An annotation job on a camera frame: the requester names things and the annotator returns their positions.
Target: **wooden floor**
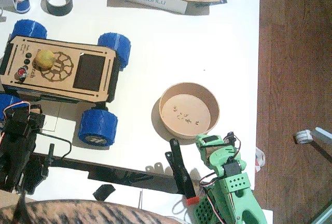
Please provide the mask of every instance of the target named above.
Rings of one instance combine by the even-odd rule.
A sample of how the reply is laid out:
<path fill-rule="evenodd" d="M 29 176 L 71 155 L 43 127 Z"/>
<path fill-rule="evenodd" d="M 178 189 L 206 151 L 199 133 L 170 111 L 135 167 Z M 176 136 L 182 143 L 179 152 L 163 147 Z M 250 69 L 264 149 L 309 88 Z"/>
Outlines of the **wooden floor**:
<path fill-rule="evenodd" d="M 274 223 L 309 223 L 332 200 L 332 145 L 293 134 L 332 131 L 332 0 L 260 0 L 255 196 Z"/>

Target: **black screen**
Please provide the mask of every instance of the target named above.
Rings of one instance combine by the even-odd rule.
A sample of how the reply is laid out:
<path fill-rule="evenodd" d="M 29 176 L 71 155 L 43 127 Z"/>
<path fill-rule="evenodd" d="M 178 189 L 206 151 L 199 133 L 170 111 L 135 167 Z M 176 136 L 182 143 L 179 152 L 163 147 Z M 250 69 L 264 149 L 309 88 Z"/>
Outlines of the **black screen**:
<path fill-rule="evenodd" d="M 105 57 L 81 54 L 73 87 L 98 92 L 104 63 Z"/>

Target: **blue wheel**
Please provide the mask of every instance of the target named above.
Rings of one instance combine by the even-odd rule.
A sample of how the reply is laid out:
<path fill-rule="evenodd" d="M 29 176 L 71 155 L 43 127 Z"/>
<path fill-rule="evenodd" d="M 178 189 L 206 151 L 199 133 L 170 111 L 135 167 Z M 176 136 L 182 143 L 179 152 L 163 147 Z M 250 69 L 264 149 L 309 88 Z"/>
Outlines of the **blue wheel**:
<path fill-rule="evenodd" d="M 100 109 L 86 110 L 82 114 L 78 137 L 81 141 L 96 146 L 110 146 L 114 143 L 118 118 Z"/>
<path fill-rule="evenodd" d="M 130 41 L 118 33 L 105 33 L 98 39 L 99 46 L 109 47 L 117 52 L 120 58 L 120 69 L 123 70 L 129 62 Z"/>
<path fill-rule="evenodd" d="M 3 110 L 7 106 L 21 101 L 22 100 L 20 98 L 17 98 L 15 96 L 11 96 L 9 94 L 0 94 L 0 121 L 4 120 Z"/>
<path fill-rule="evenodd" d="M 16 22 L 14 29 L 11 34 L 11 39 L 16 36 L 28 36 L 33 38 L 46 39 L 47 30 L 40 23 L 29 20 L 22 19 Z"/>

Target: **striped fur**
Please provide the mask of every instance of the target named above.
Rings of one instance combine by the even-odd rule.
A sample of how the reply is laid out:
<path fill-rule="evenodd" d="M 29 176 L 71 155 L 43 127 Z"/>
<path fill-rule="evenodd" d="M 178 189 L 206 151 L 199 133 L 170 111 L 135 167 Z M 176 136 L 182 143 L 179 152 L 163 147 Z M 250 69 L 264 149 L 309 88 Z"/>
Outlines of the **striped fur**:
<path fill-rule="evenodd" d="M 178 223 L 148 211 L 119 204 L 86 200 L 53 200 L 23 203 L 0 209 L 0 223 L 80 224 L 80 223 Z"/>

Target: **white table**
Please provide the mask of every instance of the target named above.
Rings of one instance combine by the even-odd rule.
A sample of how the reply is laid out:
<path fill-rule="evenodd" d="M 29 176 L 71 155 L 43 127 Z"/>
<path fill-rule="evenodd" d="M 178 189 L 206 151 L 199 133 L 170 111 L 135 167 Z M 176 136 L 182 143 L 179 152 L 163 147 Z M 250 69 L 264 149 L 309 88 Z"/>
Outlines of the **white table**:
<path fill-rule="evenodd" d="M 192 81 L 211 90 L 219 101 L 220 120 L 211 134 L 234 131 L 242 141 L 241 155 L 254 187 L 257 115 L 259 0 L 228 0 L 212 6 L 209 16 L 181 16 L 161 10 L 110 8 L 106 0 L 73 0 L 74 8 L 63 17 L 44 12 L 41 0 L 31 0 L 31 10 L 20 15 L 4 12 L 0 23 L 0 50 L 17 20 L 43 24 L 48 38 L 97 44 L 105 32 L 118 32 L 131 40 L 129 65 L 119 74 L 115 100 L 107 104 L 118 119 L 115 143 L 108 149 L 84 144 L 77 138 L 81 113 L 91 104 L 61 103 L 54 132 L 73 140 L 67 158 L 85 163 L 172 175 L 164 156 L 169 143 L 158 135 L 151 121 L 153 108 L 165 89 Z M 164 131 L 161 122 L 155 123 Z M 55 143 L 55 156 L 68 144 L 39 136 L 36 153 L 47 154 Z M 181 146 L 184 163 L 193 179 L 210 170 L 195 144 Z"/>

